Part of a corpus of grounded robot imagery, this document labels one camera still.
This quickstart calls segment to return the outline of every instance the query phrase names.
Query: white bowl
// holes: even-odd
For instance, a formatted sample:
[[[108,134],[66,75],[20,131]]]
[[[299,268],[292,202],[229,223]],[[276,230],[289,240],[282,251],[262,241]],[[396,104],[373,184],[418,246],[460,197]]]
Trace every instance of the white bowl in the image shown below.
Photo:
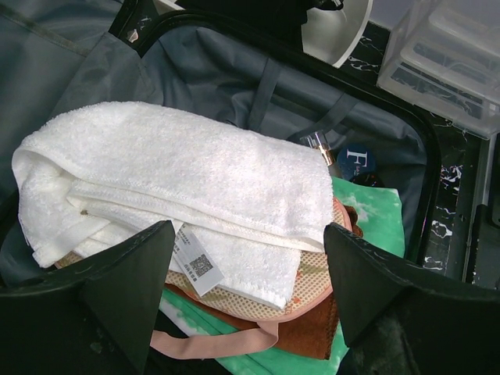
[[[310,9],[302,25],[304,52],[339,68],[361,39],[373,0],[345,0],[337,11]]]

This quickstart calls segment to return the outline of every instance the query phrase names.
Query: plastic container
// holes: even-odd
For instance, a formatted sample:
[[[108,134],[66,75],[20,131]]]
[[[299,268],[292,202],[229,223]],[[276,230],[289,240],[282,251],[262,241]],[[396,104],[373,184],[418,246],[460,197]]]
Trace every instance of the plastic container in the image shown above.
[[[497,133],[500,39],[471,42],[496,34],[492,2],[474,2],[465,20],[471,1],[417,1],[391,34],[379,86],[481,138]]]

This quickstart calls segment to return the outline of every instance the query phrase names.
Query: suitcase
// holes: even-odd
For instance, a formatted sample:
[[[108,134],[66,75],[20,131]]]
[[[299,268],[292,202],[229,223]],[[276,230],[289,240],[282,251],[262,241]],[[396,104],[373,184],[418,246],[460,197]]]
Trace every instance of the suitcase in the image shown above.
[[[421,263],[427,244],[430,222],[426,218],[434,207],[441,166],[438,140],[420,112],[388,93],[224,16],[201,11],[172,12],[153,19],[140,32],[136,29],[135,34],[129,33],[134,29],[130,23],[137,23],[144,6],[142,1],[123,3],[109,32],[103,33],[94,47],[82,52],[72,69],[67,70],[71,77],[59,83],[59,97],[46,116],[103,101],[143,101],[184,109],[293,142],[315,130],[323,130],[333,149],[348,143],[367,145],[378,161],[380,177],[387,187],[397,188],[402,199],[406,252],[405,260],[397,259],[351,237],[335,225],[325,231],[325,248],[341,323],[357,367],[361,373],[404,374],[433,373],[444,368],[460,373],[496,366],[492,349],[500,332],[497,327],[491,329],[488,319],[498,314],[500,298],[492,291],[456,283],[416,266]],[[4,201],[0,213],[2,252],[29,255],[20,226],[15,223],[15,195]],[[87,259],[90,262],[85,264],[95,262],[101,267],[100,273],[80,274],[78,266],[82,265],[76,264],[63,270],[66,279],[58,277],[62,271],[38,273],[38,279],[30,279],[39,270],[34,261],[29,265],[29,258],[25,257],[15,267],[26,270],[16,275],[16,281],[24,279],[25,284],[0,289],[0,329],[10,333],[9,347],[2,350],[2,362],[9,363],[12,373],[22,373],[20,369],[29,369],[35,364],[41,373],[49,371],[51,364],[54,369],[58,368],[55,363],[62,354],[53,348],[44,348],[42,336],[30,341],[30,347],[37,348],[37,355],[28,352],[21,364],[11,359],[23,347],[26,335],[33,333],[38,325],[46,326],[46,334],[47,327],[51,327],[57,332],[55,339],[63,342],[70,337],[68,332],[78,328],[75,319],[68,319],[65,331],[57,329],[56,321],[47,323],[47,314],[63,310],[47,304],[44,316],[31,317],[30,330],[15,334],[14,330],[19,327],[9,326],[12,316],[18,316],[18,324],[21,324],[20,317],[30,315],[26,311],[30,303],[54,298],[53,301],[63,305],[73,304],[73,310],[77,303],[79,317],[88,317],[93,323],[86,329],[97,327],[106,344],[116,348],[101,351],[105,353],[102,357],[109,357],[109,361],[87,360],[87,355],[94,358],[92,353],[96,352],[94,345],[82,354],[86,344],[90,343],[87,346],[91,347],[95,342],[92,341],[95,336],[89,334],[81,338],[81,345],[66,349],[65,356],[79,355],[80,361],[59,361],[61,373],[88,373],[92,369],[99,373],[140,373],[148,353],[145,338],[154,323],[154,303],[140,305],[139,309],[132,308],[130,303],[105,304],[105,308],[100,309],[99,302],[111,298],[116,278],[127,274],[127,265],[133,256],[145,257],[141,268],[136,270],[137,277],[141,272],[151,272],[151,267],[155,270],[155,279],[149,285],[130,283],[124,292],[127,298],[135,300],[134,293],[146,289],[151,295],[158,295],[166,267],[152,266],[152,259],[161,256],[163,264],[168,264],[171,248],[160,252],[158,243],[172,241],[169,230],[168,223],[159,223],[148,230],[149,237],[144,233],[138,235],[141,239],[138,247],[149,249],[148,252],[138,251],[137,246],[125,242]],[[121,256],[122,253],[130,255],[127,258]],[[78,272],[70,276],[71,270]],[[97,275],[102,287],[92,289],[88,285]],[[65,285],[74,286],[68,291],[73,297],[55,298]],[[87,289],[94,294],[84,293]],[[18,303],[12,304],[13,298]],[[448,315],[450,310],[454,312],[453,319]],[[113,313],[122,319],[111,320]],[[466,316],[477,318],[475,325],[457,331],[457,325]],[[136,336],[141,337],[140,342],[136,340],[132,345],[134,337],[121,334],[120,327],[129,327],[136,319],[143,319],[145,323],[135,331]],[[422,329],[430,319],[439,322],[441,328]],[[450,340],[447,335],[451,333],[457,339]],[[483,335],[480,344],[462,345],[464,340],[478,334]],[[442,352],[442,364],[428,358],[430,348],[445,345],[449,349]],[[380,348],[385,355],[382,359]],[[474,358],[471,363],[449,362],[467,353]],[[179,371],[188,369],[192,363],[166,361]]]

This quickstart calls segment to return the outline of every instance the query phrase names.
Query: open suitcase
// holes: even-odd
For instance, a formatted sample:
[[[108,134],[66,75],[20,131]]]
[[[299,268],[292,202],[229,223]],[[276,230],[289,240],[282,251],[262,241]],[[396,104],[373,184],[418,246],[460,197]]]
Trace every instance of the open suitcase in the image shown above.
[[[125,1],[109,31],[99,39],[96,34],[87,39],[89,45],[90,40],[95,43],[91,48],[44,32],[11,9],[1,9],[6,30],[24,27],[30,36],[43,38],[49,48],[71,52],[65,60],[67,69],[61,70],[64,79],[52,78],[57,81],[54,105],[45,103],[35,117],[26,113],[23,119],[28,126],[17,128],[14,135],[2,125],[5,180],[10,167],[6,159],[20,139],[57,114],[105,101],[184,109],[292,142],[323,130],[333,149],[363,143],[373,150],[386,186],[400,194],[406,260],[388,256],[336,226],[325,231],[345,340],[353,348],[358,371],[483,373],[497,366],[494,347],[500,330],[491,326],[491,319],[500,312],[496,293],[415,266],[427,245],[430,222],[426,218],[434,207],[440,169],[437,139],[418,110],[222,16],[172,12],[143,28],[132,27],[146,3]],[[50,369],[141,373],[172,251],[170,224],[159,223],[64,270],[42,273],[16,223],[17,196],[6,198],[13,186],[2,185],[0,241],[2,253],[9,254],[11,261],[9,269],[2,270],[2,275],[10,275],[11,287],[0,289],[0,331],[7,332],[0,362],[8,363],[7,373],[29,373],[35,366],[38,373]],[[154,277],[144,280],[141,275],[146,273]],[[120,293],[116,293],[118,284]],[[150,298],[140,298],[141,303],[131,306],[130,301],[137,301],[146,290]],[[473,324],[464,325],[465,320]],[[425,329],[429,324],[433,330]],[[40,326],[44,329],[38,334]],[[479,337],[481,343],[468,341]],[[49,338],[55,344],[44,348],[42,343]],[[96,341],[109,345],[100,351],[102,355],[95,355],[92,343]],[[430,348],[440,348],[441,359],[428,358]],[[19,360],[23,350],[24,358]],[[469,360],[453,362],[454,358]],[[151,354],[153,359],[158,359],[157,353]],[[213,361],[205,361],[200,368],[212,365],[208,363]],[[170,369],[178,366],[179,373],[198,371],[193,362],[170,364]]]

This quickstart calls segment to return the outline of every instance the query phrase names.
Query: white label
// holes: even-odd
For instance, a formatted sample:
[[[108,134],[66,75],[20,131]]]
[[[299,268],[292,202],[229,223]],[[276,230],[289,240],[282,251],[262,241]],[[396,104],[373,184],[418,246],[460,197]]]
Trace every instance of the white label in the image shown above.
[[[210,258],[209,253],[186,224],[177,232],[173,244],[173,258],[200,297],[224,279],[224,275]]]

